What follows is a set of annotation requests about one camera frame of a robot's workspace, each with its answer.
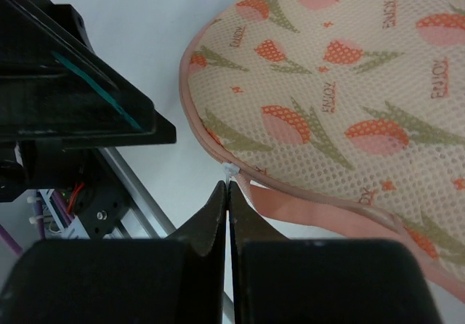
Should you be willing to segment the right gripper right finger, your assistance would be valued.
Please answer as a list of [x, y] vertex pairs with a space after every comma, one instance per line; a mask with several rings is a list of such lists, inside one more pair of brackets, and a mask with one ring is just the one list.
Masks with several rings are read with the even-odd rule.
[[228, 187], [237, 323], [439, 323], [420, 266], [387, 239], [288, 239]]

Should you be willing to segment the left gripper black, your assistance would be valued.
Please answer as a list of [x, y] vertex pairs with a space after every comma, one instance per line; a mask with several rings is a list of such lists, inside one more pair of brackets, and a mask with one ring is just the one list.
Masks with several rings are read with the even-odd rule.
[[73, 6], [1, 0], [2, 203], [83, 178], [88, 150], [40, 139], [135, 146], [173, 144], [177, 134], [149, 97], [94, 53]]

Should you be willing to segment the white zipper pull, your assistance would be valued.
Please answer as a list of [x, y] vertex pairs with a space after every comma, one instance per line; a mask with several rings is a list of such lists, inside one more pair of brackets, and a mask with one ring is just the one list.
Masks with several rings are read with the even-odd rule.
[[240, 168], [236, 166], [234, 163], [223, 162], [222, 170], [225, 173], [226, 187], [229, 187], [231, 179], [239, 174]]

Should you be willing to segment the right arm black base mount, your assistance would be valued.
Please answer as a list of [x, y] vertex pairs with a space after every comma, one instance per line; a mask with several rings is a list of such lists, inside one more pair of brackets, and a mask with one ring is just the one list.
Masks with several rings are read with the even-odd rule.
[[68, 211], [91, 239], [102, 239], [127, 212], [129, 195], [99, 150], [85, 155]]

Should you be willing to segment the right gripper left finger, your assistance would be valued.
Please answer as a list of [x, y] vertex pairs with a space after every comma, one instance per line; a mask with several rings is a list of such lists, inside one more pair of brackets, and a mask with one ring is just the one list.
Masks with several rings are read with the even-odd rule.
[[220, 323], [227, 188], [155, 239], [51, 239], [18, 260], [3, 323]]

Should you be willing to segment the floral mesh laundry bag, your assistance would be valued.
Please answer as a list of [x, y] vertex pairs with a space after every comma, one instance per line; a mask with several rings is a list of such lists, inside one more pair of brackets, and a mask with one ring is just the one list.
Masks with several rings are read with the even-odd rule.
[[179, 90], [261, 215], [397, 240], [464, 298], [464, 0], [237, 0]]

